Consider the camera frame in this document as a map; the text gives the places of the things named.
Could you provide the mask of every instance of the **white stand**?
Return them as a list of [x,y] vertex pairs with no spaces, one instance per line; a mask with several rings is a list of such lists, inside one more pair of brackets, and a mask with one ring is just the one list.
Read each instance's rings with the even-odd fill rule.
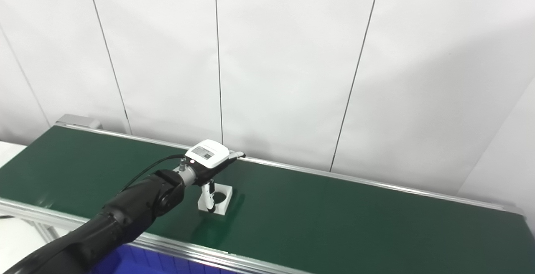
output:
[[[216,210],[214,211],[214,213],[224,216],[227,212],[227,208],[229,207],[229,203],[231,202],[232,186],[215,183],[215,189],[216,193],[223,193],[225,194],[226,198],[221,203],[216,204]],[[206,204],[204,203],[204,198],[202,194],[199,200],[197,201],[197,207],[199,208],[199,211],[208,211],[208,209],[206,208]]]

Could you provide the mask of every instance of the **robotic arm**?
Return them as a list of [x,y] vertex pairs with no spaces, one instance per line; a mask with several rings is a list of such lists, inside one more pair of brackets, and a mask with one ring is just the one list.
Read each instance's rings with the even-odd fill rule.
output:
[[209,205],[214,204],[214,192],[210,192],[213,177],[244,156],[215,141],[202,141],[181,156],[178,168],[157,170],[139,183],[127,186],[105,203],[94,218],[37,249],[4,274],[87,273],[103,257],[135,240],[157,217],[182,202],[184,190],[190,185],[203,188],[207,208],[213,212],[215,206]]

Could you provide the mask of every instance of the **green conveyor belt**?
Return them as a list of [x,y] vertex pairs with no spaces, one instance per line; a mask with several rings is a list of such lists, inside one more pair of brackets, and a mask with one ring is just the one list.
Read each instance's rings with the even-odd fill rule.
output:
[[[181,152],[55,126],[0,169],[0,197],[90,218]],[[535,241],[515,213],[245,161],[216,182],[234,187],[226,216],[198,211],[191,187],[148,232],[316,274],[535,273]]]

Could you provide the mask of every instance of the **white wall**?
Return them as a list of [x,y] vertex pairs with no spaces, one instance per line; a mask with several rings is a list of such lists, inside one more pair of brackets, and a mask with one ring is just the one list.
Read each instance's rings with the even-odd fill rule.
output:
[[329,170],[373,0],[217,0],[225,144]]
[[92,0],[0,0],[0,24],[48,122],[71,113],[129,131]]
[[515,204],[535,232],[535,80],[512,109],[458,195]]
[[80,114],[531,221],[533,1],[0,0],[0,139]]
[[455,194],[535,75],[535,0],[376,0],[333,171]]

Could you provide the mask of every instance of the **blue bin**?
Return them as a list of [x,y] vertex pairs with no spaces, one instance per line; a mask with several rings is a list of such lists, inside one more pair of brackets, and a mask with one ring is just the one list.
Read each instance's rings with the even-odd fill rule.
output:
[[123,245],[103,259],[91,274],[238,274],[138,247]]

